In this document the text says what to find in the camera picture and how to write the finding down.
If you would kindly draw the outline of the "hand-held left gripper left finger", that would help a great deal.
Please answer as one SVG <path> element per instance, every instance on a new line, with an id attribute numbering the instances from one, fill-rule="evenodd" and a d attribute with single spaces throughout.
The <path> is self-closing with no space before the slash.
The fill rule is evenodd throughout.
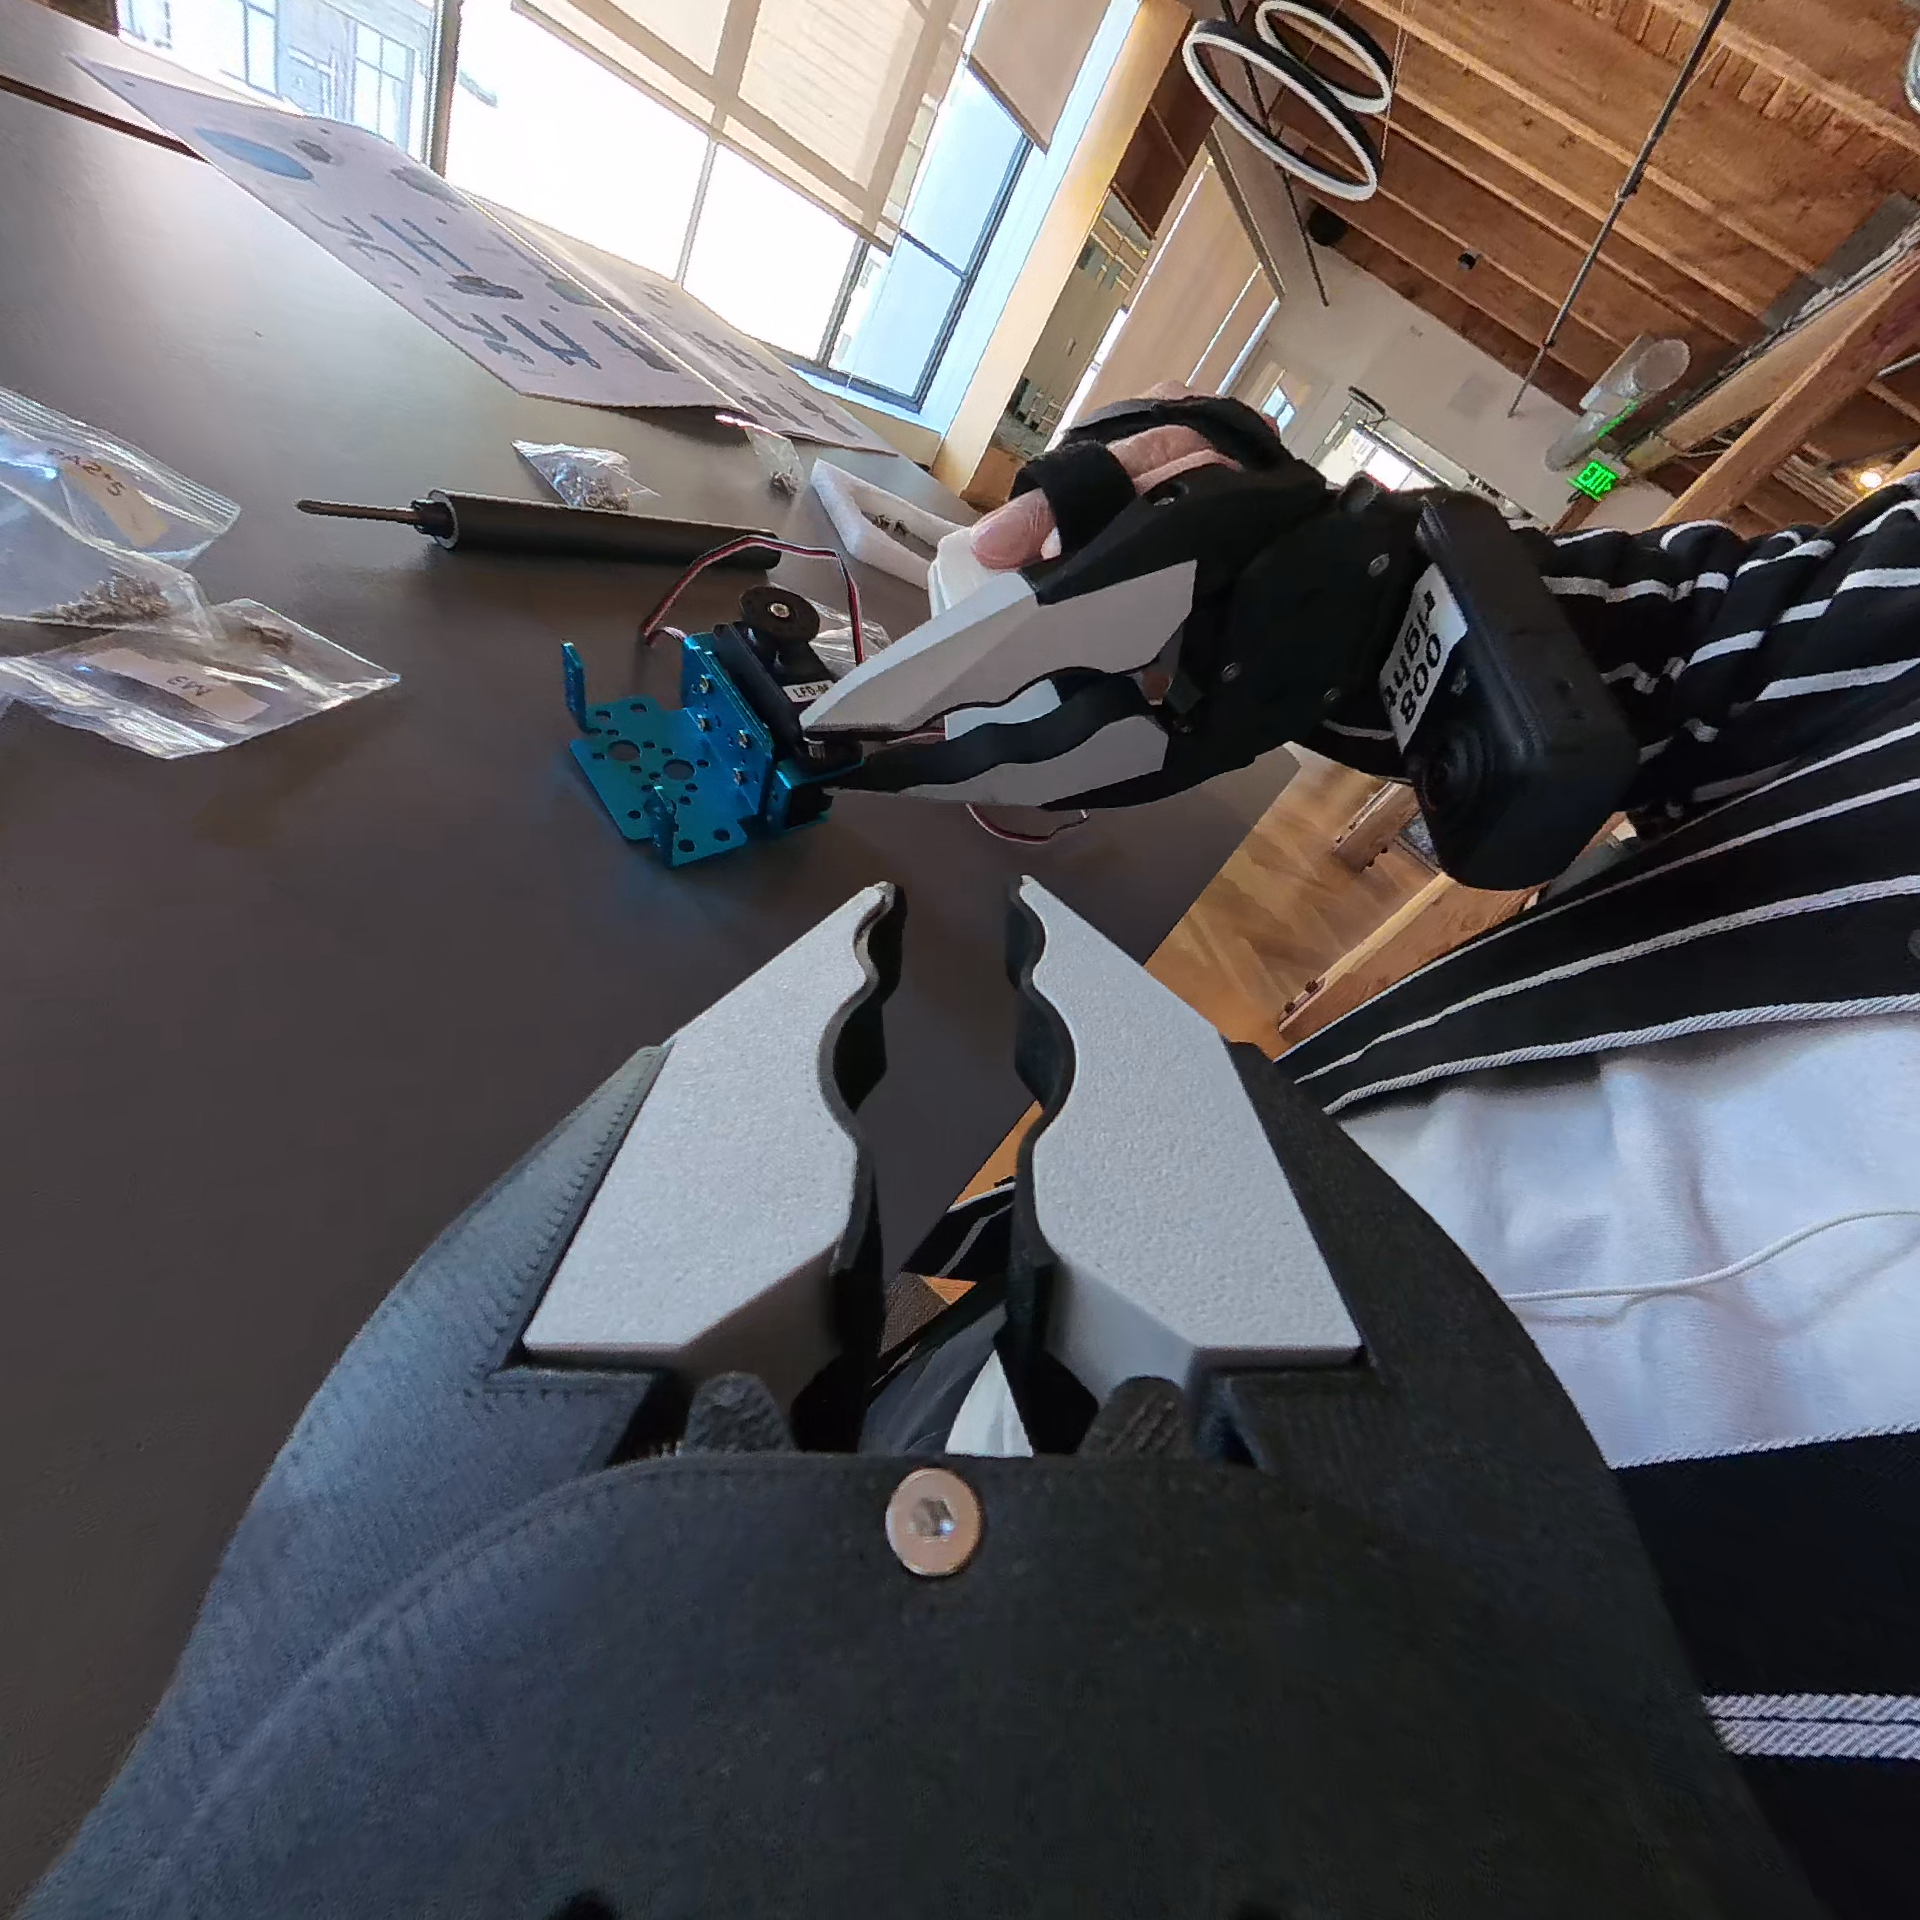
<path id="1" fill-rule="evenodd" d="M 804 1448 L 853 1448 L 886 1287 L 857 1109 L 886 1070 L 902 935 L 902 893 L 864 886 L 662 1045 L 529 1358 L 749 1374 Z"/>

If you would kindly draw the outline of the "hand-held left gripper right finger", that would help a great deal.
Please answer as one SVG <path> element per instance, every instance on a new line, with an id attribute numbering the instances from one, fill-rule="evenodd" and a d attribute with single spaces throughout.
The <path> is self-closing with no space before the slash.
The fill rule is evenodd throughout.
<path id="1" fill-rule="evenodd" d="M 1332 1374 L 1353 1311 L 1229 1041 L 1022 876 L 1004 944 L 1016 1149 L 998 1366 L 1026 1445 L 1073 1452 L 1114 1389 Z"/>

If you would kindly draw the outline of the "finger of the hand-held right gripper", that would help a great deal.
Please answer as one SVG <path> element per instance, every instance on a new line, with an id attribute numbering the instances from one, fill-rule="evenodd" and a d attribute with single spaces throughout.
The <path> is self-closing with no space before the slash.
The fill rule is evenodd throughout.
<path id="1" fill-rule="evenodd" d="M 1005 704 L 1069 670 L 1138 672 L 1183 624 L 1192 577 L 1185 560 L 1044 604 L 1022 576 L 1000 574 L 853 667 L 799 713 L 799 727 L 894 735 L 953 708 Z"/>
<path id="2" fill-rule="evenodd" d="M 1154 777 L 1167 731 L 1138 679 L 1039 679 L 1004 704 L 953 708 L 911 735 L 876 737 L 826 792 L 879 792 L 984 809 L 1082 807 Z"/>

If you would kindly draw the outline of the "black servo with blue bracket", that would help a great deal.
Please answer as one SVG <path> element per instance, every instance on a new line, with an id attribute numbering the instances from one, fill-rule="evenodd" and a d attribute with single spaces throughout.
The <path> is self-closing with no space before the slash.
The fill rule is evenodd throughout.
<path id="1" fill-rule="evenodd" d="M 781 585 L 753 585 L 736 615 L 678 638 L 678 700 L 596 702 L 570 643 L 560 647 L 570 757 L 618 835 L 666 868 L 816 824 L 862 767 L 846 741 L 814 737 L 802 713 L 834 685 L 820 639 L 842 616 Z"/>

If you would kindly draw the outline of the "person's right forearm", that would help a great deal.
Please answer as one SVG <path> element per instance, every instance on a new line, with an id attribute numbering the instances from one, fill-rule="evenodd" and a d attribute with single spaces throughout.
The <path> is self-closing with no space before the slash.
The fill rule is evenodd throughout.
<path id="1" fill-rule="evenodd" d="M 1639 743 L 1617 807 L 1640 835 L 1916 704 L 1912 475 L 1821 527 L 1744 537 L 1698 518 L 1519 540 Z"/>

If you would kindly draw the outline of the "person's right hand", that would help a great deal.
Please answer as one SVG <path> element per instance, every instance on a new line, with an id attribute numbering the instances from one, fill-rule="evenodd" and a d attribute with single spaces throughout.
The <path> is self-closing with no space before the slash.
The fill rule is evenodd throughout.
<path id="1" fill-rule="evenodd" d="M 1097 411 L 1029 462 L 1007 501 L 970 527 L 968 553 L 984 568 L 1062 560 L 1135 499 L 1208 465 L 1326 487 L 1242 399 L 1154 391 Z"/>

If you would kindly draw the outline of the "white foam tray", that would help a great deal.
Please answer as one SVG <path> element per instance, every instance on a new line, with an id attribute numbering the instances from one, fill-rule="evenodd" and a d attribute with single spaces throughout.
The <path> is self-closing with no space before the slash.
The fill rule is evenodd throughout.
<path id="1" fill-rule="evenodd" d="M 967 531 L 829 460 L 814 460 L 809 487 L 846 557 L 906 585 L 922 585 L 938 543 Z"/>

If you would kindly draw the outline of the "person's striped white jacket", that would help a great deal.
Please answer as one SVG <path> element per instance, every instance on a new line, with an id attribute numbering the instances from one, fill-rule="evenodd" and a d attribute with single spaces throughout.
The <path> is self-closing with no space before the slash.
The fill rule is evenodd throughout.
<path id="1" fill-rule="evenodd" d="M 1282 1064 L 1503 1296 L 1833 1915 L 1916 1915 L 1916 661 Z"/>

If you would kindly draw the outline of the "black screwdriver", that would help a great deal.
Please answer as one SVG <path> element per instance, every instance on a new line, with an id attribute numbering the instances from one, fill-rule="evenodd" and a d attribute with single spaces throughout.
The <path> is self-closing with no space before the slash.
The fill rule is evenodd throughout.
<path id="1" fill-rule="evenodd" d="M 406 508 L 319 499 L 300 499 L 295 508 L 308 517 L 408 526 L 448 553 L 686 568 L 726 545 L 720 566 L 773 568 L 781 561 L 769 540 L 728 526 L 466 492 L 436 489 Z"/>

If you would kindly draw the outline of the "printed instruction booklet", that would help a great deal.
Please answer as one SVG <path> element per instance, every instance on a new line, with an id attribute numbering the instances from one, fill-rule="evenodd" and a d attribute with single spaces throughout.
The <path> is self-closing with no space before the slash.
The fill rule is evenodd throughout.
<path id="1" fill-rule="evenodd" d="M 90 57 L 76 67 L 521 395 L 695 409 L 793 441 L 886 449 L 657 277 L 585 278 L 382 134 Z"/>

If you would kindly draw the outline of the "large glass window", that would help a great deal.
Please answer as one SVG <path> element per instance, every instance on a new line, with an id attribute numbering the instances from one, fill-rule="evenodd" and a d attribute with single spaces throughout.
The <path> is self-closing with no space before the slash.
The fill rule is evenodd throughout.
<path id="1" fill-rule="evenodd" d="M 205 80 L 440 160 L 476 197 L 662 275 L 807 377 L 900 413 L 941 391 L 1034 172 L 959 67 L 882 252 L 512 4 L 130 1 L 108 17 Z"/>

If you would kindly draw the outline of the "scattered clear screw bags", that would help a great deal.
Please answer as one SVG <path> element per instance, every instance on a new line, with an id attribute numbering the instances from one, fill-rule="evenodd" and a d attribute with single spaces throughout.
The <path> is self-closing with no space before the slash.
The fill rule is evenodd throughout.
<path id="1" fill-rule="evenodd" d="M 612 452 L 513 448 L 545 503 L 638 515 L 641 487 Z M 205 598 L 188 565 L 236 518 L 225 494 L 4 391 L 4 705 L 173 761 L 394 685 L 274 607 Z"/>

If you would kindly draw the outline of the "silver ventilation duct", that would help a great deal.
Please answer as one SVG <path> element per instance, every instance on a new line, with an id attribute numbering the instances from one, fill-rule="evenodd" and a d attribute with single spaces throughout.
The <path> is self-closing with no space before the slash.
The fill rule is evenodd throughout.
<path id="1" fill-rule="evenodd" d="M 1569 430 L 1546 446 L 1546 470 L 1573 473 L 1584 465 L 1606 435 L 1689 369 L 1689 359 L 1686 340 L 1640 334 L 1584 393 Z"/>

